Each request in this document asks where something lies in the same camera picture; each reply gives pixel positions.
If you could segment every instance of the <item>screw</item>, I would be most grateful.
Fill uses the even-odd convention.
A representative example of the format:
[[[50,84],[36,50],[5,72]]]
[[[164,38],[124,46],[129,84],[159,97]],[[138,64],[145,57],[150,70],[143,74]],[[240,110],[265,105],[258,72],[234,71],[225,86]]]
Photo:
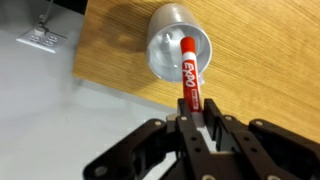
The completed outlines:
[[[256,121],[256,124],[257,124],[258,126],[263,126],[263,122],[261,122],[261,121]]]
[[[275,176],[275,175],[269,175],[267,177],[267,180],[281,180],[281,178],[279,178],[278,176]]]
[[[188,119],[188,118],[185,117],[185,116],[182,116],[182,117],[181,117],[181,120],[182,120],[182,121],[186,121],[187,119]]]
[[[226,120],[228,121],[232,121],[232,117],[231,116],[225,116]]]
[[[160,126],[160,125],[161,125],[161,122],[160,122],[160,121],[156,121],[154,124],[155,124],[156,126]]]
[[[108,168],[107,167],[99,166],[94,170],[94,175],[96,177],[101,177],[101,176],[107,174],[107,172],[108,172]]]
[[[213,176],[211,176],[210,174],[206,174],[202,176],[201,180],[216,180],[216,178],[214,178]]]

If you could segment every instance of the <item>wooden board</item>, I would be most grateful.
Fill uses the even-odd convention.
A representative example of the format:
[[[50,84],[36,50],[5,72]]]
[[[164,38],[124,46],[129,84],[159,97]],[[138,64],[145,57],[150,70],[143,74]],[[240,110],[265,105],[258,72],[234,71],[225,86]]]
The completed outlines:
[[[244,123],[263,118],[320,142],[319,0],[176,2],[213,45],[202,98]],[[89,0],[73,75],[176,107],[182,85],[158,79],[145,57],[149,19],[165,3]]]

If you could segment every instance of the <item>red marker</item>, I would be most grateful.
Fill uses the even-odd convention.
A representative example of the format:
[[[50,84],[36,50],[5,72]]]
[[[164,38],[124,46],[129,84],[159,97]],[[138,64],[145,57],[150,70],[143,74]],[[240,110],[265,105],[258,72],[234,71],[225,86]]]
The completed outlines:
[[[197,66],[195,41],[185,37],[180,42],[182,52],[183,95],[187,100],[192,118],[197,127],[203,127],[203,114],[200,98],[200,84]]]

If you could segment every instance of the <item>white surface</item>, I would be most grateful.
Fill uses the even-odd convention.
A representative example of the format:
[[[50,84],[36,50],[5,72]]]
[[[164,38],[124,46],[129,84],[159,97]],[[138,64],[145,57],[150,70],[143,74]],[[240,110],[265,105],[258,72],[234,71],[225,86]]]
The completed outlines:
[[[0,1],[0,180],[82,179],[85,165],[145,120],[176,112],[71,75],[82,15],[52,7],[47,27],[68,38],[56,54],[17,42],[47,3]]]

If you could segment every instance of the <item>white cup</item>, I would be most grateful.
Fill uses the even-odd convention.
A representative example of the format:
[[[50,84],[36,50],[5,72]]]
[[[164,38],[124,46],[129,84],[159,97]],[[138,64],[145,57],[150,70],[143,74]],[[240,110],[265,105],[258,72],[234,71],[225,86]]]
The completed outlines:
[[[210,39],[185,6],[169,3],[152,15],[147,40],[147,60],[152,72],[170,82],[182,81],[180,41],[190,36],[196,41],[198,72],[208,67],[212,47]]]

